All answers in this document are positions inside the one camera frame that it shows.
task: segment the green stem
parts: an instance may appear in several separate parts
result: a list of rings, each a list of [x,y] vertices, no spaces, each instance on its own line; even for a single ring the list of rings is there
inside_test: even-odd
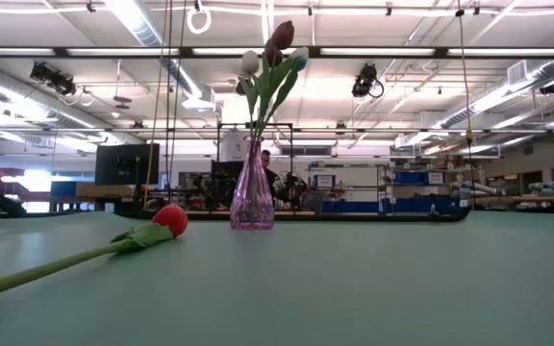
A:
[[[78,255],[70,256],[65,259],[59,259],[54,262],[0,278],[0,292],[15,288],[22,284],[30,283],[34,280],[43,278],[60,270],[64,270],[65,268],[69,268],[86,260],[92,260],[106,254],[117,253],[127,248],[132,243],[134,243],[132,239],[124,239],[99,249],[85,251],[84,253]]]

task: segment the man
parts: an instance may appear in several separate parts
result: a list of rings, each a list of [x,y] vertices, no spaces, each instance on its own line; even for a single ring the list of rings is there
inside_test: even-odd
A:
[[[264,173],[266,173],[266,181],[268,182],[268,188],[270,189],[270,194],[273,196],[273,204],[275,203],[275,181],[279,180],[279,176],[275,172],[268,169],[270,165],[270,152],[268,150],[262,151],[262,168]]]

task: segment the tabletop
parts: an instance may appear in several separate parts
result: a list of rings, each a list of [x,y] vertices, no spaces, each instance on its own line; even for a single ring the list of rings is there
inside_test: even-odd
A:
[[[0,220],[0,276],[145,221]],[[554,344],[554,215],[461,223],[192,221],[180,238],[0,294],[0,345]]]

